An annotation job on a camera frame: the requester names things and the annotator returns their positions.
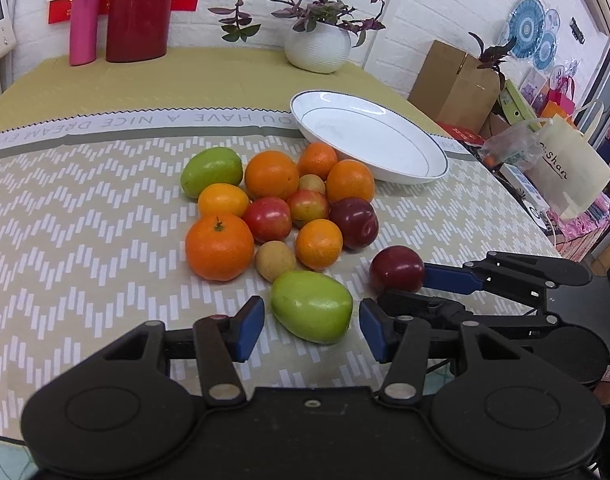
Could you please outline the small brown longan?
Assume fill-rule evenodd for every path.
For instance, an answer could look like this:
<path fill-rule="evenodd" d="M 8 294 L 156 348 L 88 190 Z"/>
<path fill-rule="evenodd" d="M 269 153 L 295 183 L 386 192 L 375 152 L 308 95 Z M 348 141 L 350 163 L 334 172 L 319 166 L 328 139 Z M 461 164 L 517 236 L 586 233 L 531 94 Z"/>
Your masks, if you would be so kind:
<path fill-rule="evenodd" d="M 294 271 L 297 262 L 294 252 L 287 244 L 280 240 L 272 240 L 258 248 L 255 266 L 256 271 L 265 281 L 273 283 L 285 272 Z"/>
<path fill-rule="evenodd" d="M 326 195 L 326 182 L 316 174 L 304 174 L 299 178 L 298 188 L 300 190 L 312 191 Z"/>

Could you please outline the large orange back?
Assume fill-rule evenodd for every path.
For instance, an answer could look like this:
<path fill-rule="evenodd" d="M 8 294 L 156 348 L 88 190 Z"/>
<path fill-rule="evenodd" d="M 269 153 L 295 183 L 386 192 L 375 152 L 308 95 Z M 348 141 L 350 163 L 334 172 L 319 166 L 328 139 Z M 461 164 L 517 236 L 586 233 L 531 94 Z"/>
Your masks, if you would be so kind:
<path fill-rule="evenodd" d="M 299 173 L 290 156 L 279 151 L 264 151 L 248 163 L 244 183 L 253 200 L 277 197 L 286 200 L 298 189 Z"/>

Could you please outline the clear plastic bag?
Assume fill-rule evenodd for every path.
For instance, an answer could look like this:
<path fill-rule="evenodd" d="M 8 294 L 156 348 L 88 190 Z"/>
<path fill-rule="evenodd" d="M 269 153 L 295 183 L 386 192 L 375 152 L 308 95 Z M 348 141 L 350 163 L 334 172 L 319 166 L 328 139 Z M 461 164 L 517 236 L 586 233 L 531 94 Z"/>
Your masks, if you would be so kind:
<path fill-rule="evenodd" d="M 486 140 L 478 151 L 478 156 L 490 169 L 502 165 L 511 165 L 521 171 L 532 169 L 544 154 L 544 144 L 540 138 L 551 124 L 551 118 L 517 122 Z"/>

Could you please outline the small orange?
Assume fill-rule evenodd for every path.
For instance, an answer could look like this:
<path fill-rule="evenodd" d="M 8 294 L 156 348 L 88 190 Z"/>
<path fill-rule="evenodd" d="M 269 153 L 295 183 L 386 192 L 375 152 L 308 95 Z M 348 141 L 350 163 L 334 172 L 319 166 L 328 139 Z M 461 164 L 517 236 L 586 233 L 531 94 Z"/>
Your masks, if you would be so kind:
<path fill-rule="evenodd" d="M 297 259 L 308 269 L 322 271 L 338 259 L 343 250 L 340 228 L 328 219 L 316 219 L 305 224 L 295 241 Z"/>
<path fill-rule="evenodd" d="M 297 169 L 301 177 L 313 174 L 325 181 L 337 163 L 338 156 L 333 148 L 322 142 L 312 142 L 300 154 Z"/>

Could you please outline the small orange front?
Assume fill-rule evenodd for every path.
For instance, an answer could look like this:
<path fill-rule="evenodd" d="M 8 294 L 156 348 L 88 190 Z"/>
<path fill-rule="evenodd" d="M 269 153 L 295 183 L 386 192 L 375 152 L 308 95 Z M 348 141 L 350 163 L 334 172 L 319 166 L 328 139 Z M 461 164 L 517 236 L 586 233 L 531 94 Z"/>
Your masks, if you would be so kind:
<path fill-rule="evenodd" d="M 340 228 L 328 219 L 316 219 L 305 224 L 295 241 L 297 259 L 308 269 L 322 271 L 338 259 L 343 250 Z"/>

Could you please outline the white porcelain plate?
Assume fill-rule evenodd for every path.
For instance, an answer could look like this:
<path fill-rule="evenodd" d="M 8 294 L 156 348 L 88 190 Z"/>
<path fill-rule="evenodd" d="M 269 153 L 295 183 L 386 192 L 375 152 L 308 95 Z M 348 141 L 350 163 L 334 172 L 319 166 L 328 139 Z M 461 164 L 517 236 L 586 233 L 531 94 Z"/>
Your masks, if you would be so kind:
<path fill-rule="evenodd" d="M 412 185 L 448 174 L 448 157 L 436 140 L 382 105 L 345 93 L 303 91 L 292 97 L 290 110 L 305 139 L 362 162 L 375 179 Z"/>

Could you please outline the red thermos jug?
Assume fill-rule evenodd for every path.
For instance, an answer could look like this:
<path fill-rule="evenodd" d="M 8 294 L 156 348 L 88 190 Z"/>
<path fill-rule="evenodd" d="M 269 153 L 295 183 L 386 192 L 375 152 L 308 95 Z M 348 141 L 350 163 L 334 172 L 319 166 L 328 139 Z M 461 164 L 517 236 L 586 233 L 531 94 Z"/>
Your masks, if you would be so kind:
<path fill-rule="evenodd" d="M 167 52 L 171 0 L 110 0 L 105 58 L 131 63 Z"/>

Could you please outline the blue paper fan decoration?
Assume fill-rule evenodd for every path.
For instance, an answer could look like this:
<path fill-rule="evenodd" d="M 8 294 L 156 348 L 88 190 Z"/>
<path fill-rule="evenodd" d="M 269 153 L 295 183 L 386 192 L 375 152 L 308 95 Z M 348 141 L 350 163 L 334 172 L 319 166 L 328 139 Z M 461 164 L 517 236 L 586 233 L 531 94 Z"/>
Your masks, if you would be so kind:
<path fill-rule="evenodd" d="M 499 40 L 515 39 L 510 55 L 528 61 L 536 70 L 547 70 L 558 52 L 561 18 L 555 8 L 546 8 L 541 0 L 520 0 L 509 13 Z"/>

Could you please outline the green fruit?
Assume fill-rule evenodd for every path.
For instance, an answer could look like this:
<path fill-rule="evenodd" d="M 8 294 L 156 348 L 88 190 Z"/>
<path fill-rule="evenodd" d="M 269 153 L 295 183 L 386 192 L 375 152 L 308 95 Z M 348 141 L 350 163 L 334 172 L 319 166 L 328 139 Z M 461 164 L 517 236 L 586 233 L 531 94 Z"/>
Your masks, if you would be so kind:
<path fill-rule="evenodd" d="M 240 156 L 231 148 L 215 146 L 193 156 L 183 169 L 180 185 L 186 196 L 198 198 L 209 185 L 227 183 L 238 186 L 243 179 Z"/>
<path fill-rule="evenodd" d="M 272 283 L 270 306 L 274 317 L 294 336 L 328 346 L 346 334 L 354 300 L 334 278 L 288 271 Z"/>

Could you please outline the large orange with stem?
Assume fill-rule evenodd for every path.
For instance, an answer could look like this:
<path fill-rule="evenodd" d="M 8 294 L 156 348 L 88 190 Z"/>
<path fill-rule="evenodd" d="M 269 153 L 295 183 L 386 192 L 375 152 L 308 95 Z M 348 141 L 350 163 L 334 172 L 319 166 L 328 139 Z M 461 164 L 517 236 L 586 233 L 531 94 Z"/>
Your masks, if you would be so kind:
<path fill-rule="evenodd" d="M 254 259 L 255 242 L 247 224 L 234 214 L 206 214 L 186 234 L 186 262 L 200 278 L 228 282 Z"/>

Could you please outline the small brown longan back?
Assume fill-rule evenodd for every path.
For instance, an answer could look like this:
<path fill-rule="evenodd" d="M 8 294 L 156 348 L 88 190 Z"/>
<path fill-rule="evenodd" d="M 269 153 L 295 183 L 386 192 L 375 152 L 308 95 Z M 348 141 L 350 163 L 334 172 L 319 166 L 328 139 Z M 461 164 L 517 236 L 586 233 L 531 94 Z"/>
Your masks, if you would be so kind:
<path fill-rule="evenodd" d="M 300 190 L 312 191 L 326 195 L 326 182 L 316 174 L 304 174 L 299 178 L 298 188 Z"/>

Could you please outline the red yellow plum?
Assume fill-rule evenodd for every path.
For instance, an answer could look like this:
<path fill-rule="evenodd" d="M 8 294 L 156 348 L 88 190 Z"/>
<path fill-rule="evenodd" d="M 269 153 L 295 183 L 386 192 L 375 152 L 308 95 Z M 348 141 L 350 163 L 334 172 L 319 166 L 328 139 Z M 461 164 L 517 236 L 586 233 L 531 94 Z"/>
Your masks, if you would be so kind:
<path fill-rule="evenodd" d="M 305 224 L 328 218 L 330 205 L 326 196 L 311 190 L 297 190 L 287 200 L 294 226 L 301 229 Z"/>

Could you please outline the dark red plum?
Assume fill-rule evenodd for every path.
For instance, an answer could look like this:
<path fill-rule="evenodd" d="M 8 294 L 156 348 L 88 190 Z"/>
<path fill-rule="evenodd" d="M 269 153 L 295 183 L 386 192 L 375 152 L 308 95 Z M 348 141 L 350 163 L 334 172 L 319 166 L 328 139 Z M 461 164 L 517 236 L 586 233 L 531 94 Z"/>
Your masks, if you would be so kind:
<path fill-rule="evenodd" d="M 375 292 L 417 292 L 423 285 L 425 266 L 420 256 L 406 246 L 381 250 L 370 264 L 370 285 Z"/>
<path fill-rule="evenodd" d="M 360 197 L 347 197 L 331 206 L 329 220 L 342 232 L 347 250 L 358 252 L 378 237 L 378 216 L 369 202 Z"/>

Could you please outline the yellow orange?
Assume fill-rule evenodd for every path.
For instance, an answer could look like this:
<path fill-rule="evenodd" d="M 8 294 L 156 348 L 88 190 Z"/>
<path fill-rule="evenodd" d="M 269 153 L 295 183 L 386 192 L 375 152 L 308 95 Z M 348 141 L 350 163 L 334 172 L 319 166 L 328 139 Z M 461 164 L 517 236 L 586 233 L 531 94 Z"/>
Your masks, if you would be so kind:
<path fill-rule="evenodd" d="M 250 206 L 250 198 L 236 185 L 214 183 L 198 196 L 198 212 L 201 217 L 209 214 L 234 214 L 242 217 Z"/>

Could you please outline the small orange top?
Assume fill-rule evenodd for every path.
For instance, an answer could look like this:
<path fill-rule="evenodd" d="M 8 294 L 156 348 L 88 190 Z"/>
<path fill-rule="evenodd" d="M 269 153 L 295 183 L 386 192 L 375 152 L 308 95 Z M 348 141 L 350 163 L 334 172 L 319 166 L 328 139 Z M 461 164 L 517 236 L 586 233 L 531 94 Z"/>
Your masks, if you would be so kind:
<path fill-rule="evenodd" d="M 338 156 L 333 148 L 322 142 L 312 142 L 300 154 L 297 169 L 301 177 L 313 174 L 325 181 L 337 163 Z"/>

